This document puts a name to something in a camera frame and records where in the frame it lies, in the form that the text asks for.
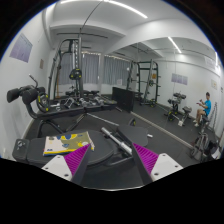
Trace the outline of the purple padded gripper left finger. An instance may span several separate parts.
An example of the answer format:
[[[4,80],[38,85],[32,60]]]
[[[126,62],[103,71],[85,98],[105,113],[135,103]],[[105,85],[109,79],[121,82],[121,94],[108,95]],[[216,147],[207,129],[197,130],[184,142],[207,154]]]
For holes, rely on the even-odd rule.
[[[56,155],[42,169],[79,185],[87,168],[91,145],[87,144],[66,156]]]

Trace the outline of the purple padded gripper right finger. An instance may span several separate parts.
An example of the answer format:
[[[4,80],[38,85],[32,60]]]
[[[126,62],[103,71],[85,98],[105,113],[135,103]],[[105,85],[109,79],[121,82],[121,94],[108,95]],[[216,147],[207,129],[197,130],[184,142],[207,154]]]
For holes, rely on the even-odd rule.
[[[133,143],[132,154],[144,185],[182,169],[168,154],[157,154],[136,143]]]

